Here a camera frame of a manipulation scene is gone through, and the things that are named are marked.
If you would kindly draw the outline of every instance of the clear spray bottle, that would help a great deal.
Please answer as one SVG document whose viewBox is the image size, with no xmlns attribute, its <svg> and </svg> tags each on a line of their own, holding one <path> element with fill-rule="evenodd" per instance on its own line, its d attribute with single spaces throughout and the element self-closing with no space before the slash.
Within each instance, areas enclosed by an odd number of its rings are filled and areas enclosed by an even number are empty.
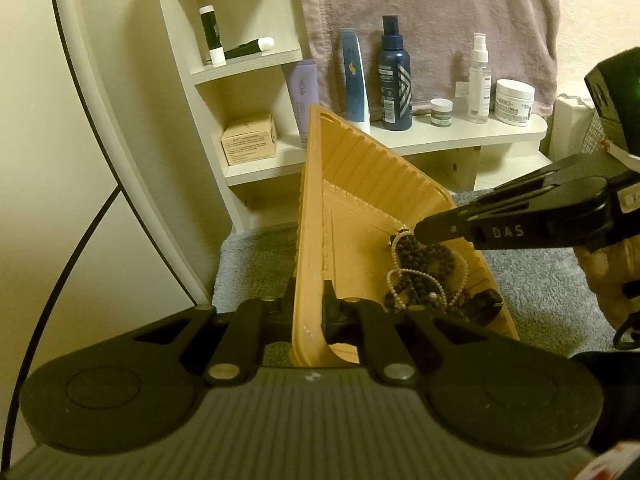
<svg viewBox="0 0 640 480">
<path fill-rule="evenodd" d="M 474 58 L 469 67 L 468 114 L 473 123 L 489 120 L 491 101 L 491 69 L 489 53 L 486 49 L 486 35 L 476 32 L 474 37 Z"/>
</svg>

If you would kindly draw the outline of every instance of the white jar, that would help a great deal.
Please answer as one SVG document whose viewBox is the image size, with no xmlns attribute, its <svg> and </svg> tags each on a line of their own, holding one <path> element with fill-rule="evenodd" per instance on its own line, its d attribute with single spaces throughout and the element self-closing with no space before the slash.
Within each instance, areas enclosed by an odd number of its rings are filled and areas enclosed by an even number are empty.
<svg viewBox="0 0 640 480">
<path fill-rule="evenodd" d="M 431 124 L 434 126 L 451 126 L 453 102 L 448 99 L 431 100 Z"/>
<path fill-rule="evenodd" d="M 495 116 L 512 126 L 528 126 L 536 89 L 513 79 L 498 79 L 495 85 Z"/>
</svg>

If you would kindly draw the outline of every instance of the metal rivet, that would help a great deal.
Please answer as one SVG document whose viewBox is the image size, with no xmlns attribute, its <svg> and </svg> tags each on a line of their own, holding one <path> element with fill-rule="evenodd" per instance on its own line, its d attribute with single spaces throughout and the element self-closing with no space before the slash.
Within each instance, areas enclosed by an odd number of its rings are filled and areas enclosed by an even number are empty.
<svg viewBox="0 0 640 480">
<path fill-rule="evenodd" d="M 385 366 L 383 372 L 389 379 L 405 381 L 414 376 L 415 368 L 407 363 L 391 363 Z"/>
<path fill-rule="evenodd" d="M 240 374 L 240 368 L 231 363 L 218 363 L 209 368 L 209 377 L 220 381 L 235 379 Z"/>
</svg>

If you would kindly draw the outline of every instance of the hanging towel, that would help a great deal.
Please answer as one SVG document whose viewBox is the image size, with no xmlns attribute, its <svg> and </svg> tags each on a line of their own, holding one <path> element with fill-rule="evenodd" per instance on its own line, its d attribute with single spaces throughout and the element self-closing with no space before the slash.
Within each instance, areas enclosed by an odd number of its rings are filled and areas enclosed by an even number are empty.
<svg viewBox="0 0 640 480">
<path fill-rule="evenodd" d="M 431 98 L 455 97 L 468 80 L 474 32 L 487 34 L 495 81 L 516 79 L 536 89 L 534 112 L 548 116 L 556 98 L 558 0 L 302 0 L 308 47 L 318 64 L 321 103 L 345 107 L 340 29 L 355 28 L 372 120 L 382 115 L 378 54 L 382 16 L 397 14 L 411 57 L 414 110 Z"/>
</svg>

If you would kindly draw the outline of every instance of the white cap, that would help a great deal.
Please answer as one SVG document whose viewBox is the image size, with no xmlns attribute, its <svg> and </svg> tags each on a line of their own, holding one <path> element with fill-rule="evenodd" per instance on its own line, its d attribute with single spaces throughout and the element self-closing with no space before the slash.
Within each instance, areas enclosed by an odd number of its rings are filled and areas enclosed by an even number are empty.
<svg viewBox="0 0 640 480">
<path fill-rule="evenodd" d="M 536 89 L 533 86 L 513 79 L 498 79 L 495 84 L 495 91 L 509 97 L 526 100 L 533 99 L 536 95 Z"/>
<path fill-rule="evenodd" d="M 474 61 L 479 61 L 480 63 L 489 62 L 489 53 L 486 49 L 486 34 L 476 32 L 474 36 Z"/>
<path fill-rule="evenodd" d="M 267 36 L 264 38 L 258 38 L 258 48 L 261 52 L 266 52 L 267 50 L 271 50 L 275 42 L 271 36 Z"/>
<path fill-rule="evenodd" d="M 209 50 L 209 55 L 211 56 L 211 63 L 213 66 L 226 65 L 225 49 L 221 46 L 214 48 L 213 50 Z"/>
<path fill-rule="evenodd" d="M 431 110 L 436 110 L 437 112 L 450 112 L 453 110 L 453 102 L 448 99 L 432 99 Z"/>
</svg>

